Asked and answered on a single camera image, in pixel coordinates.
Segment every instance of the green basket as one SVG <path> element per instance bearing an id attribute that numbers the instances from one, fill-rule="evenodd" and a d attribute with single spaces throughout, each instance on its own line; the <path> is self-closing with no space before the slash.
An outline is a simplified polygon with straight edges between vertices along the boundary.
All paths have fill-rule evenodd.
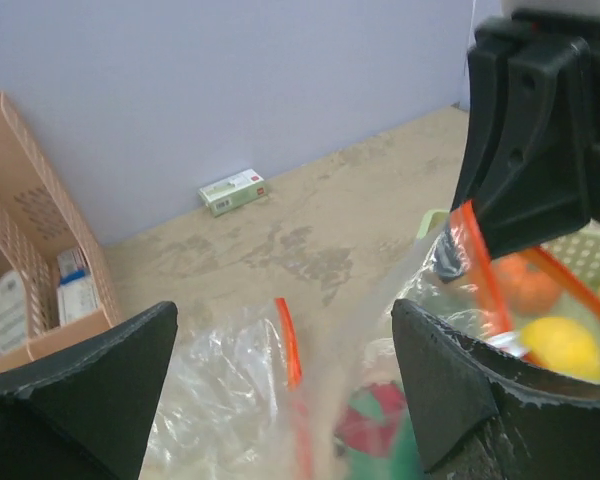
<path id="1" fill-rule="evenodd" d="M 430 210 L 420 223 L 416 238 L 422 238 L 449 217 L 446 210 Z M 600 231 L 585 228 L 544 245 L 593 290 L 600 286 Z"/>

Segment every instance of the bolt hole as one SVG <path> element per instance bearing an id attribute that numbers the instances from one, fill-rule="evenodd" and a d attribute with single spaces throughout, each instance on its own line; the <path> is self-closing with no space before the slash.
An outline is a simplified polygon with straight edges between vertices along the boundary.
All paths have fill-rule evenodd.
<path id="1" fill-rule="evenodd" d="M 536 89 L 536 81 L 528 73 L 524 74 L 522 76 L 522 86 L 527 91 L 527 93 L 533 93 Z"/>
<path id="2" fill-rule="evenodd" d="M 519 167 L 522 165 L 524 158 L 522 157 L 522 150 L 519 148 L 514 148 L 509 154 L 509 166 L 511 167 Z"/>

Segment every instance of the beige table surface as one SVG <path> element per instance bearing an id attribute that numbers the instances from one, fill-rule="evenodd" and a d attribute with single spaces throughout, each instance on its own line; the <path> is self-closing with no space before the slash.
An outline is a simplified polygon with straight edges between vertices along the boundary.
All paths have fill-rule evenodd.
<path id="1" fill-rule="evenodd" d="M 438 111 L 271 179 L 266 199 L 218 218 L 196 210 L 108 248 L 125 314 L 173 300 L 180 330 L 195 330 L 282 296 L 310 358 L 405 255 L 427 210 L 450 204 L 467 119 Z"/>

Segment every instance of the crate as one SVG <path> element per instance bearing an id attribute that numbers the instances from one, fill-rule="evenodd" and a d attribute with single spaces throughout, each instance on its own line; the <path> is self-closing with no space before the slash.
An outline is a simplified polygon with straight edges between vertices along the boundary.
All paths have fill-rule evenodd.
<path id="1" fill-rule="evenodd" d="M 80 246 L 100 308 L 57 326 L 57 255 Z M 14 269 L 26 292 L 28 341 L 0 356 L 0 373 L 98 335 L 121 320 L 104 252 L 22 117 L 0 93 L 0 276 Z"/>
<path id="2" fill-rule="evenodd" d="M 448 217 L 447 210 L 430 210 L 422 219 L 416 238 L 424 237 Z M 589 288 L 597 291 L 600 286 L 600 229 L 584 228 L 543 246 Z"/>

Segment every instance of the small box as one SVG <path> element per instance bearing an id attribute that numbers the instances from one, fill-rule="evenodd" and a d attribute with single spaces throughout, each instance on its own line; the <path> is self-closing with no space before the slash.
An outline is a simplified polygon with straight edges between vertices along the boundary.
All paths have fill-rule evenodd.
<path id="1" fill-rule="evenodd" d="M 214 217 L 267 195 L 267 184 L 253 170 L 245 170 L 202 187 L 198 194 Z"/>

